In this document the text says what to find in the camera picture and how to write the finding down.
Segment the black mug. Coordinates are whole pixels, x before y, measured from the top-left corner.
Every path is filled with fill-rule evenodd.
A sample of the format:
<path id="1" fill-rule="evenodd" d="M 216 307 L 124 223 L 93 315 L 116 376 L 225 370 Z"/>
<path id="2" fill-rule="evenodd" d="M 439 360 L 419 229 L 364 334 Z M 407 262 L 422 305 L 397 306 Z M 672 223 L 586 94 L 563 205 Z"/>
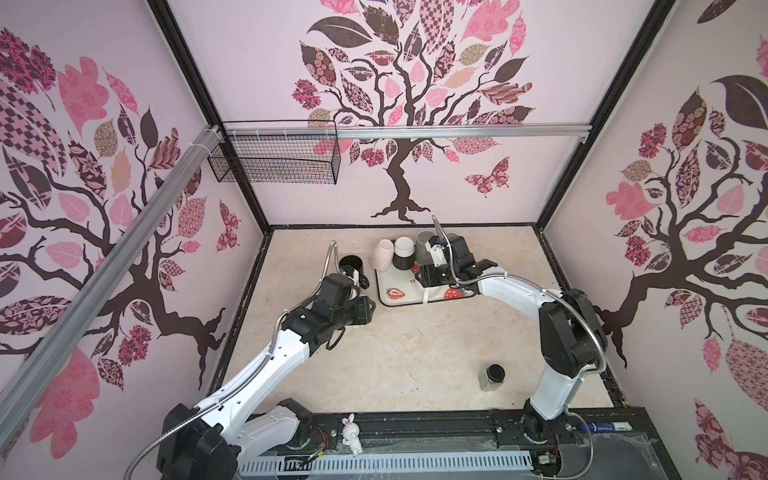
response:
<path id="1" fill-rule="evenodd" d="M 346 255 L 339 261 L 340 271 L 351 278 L 353 283 L 365 290 L 370 287 L 370 281 L 364 273 L 363 260 L 356 255 Z"/>

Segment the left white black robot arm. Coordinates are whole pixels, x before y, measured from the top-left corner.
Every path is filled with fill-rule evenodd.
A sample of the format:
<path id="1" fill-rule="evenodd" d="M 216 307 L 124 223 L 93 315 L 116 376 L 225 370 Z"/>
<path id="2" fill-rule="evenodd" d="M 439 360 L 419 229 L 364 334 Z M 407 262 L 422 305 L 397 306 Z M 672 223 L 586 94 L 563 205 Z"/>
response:
<path id="1" fill-rule="evenodd" d="M 239 462 L 289 443 L 301 409 L 283 402 L 255 416 L 266 397 L 319 348 L 333 349 L 350 326 L 371 322 L 375 301 L 349 277 L 332 273 L 277 320 L 269 345 L 196 406 L 166 416 L 156 468 L 164 479 L 233 479 Z"/>

